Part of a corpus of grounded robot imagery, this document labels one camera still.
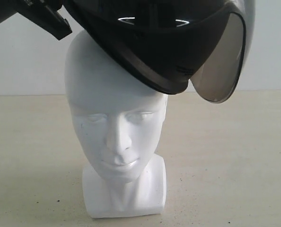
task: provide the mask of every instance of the white wall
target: white wall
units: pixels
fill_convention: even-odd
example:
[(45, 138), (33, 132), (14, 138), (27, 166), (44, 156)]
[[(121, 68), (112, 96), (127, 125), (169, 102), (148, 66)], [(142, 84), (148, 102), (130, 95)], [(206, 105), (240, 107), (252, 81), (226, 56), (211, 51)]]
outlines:
[[(281, 89), (281, 0), (256, 2), (253, 45), (237, 88)], [(73, 29), (62, 41), (19, 14), (0, 24), (0, 95), (64, 93), (65, 53), (82, 28), (64, 9), (61, 14)]]

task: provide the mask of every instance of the mannequin head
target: mannequin head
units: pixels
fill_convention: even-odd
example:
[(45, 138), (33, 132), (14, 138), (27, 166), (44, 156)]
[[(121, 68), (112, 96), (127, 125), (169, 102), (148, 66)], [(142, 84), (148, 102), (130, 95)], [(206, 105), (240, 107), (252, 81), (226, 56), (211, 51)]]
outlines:
[(84, 153), (105, 180), (137, 179), (154, 154), (167, 95), (131, 76), (86, 31), (70, 45), (65, 85)]

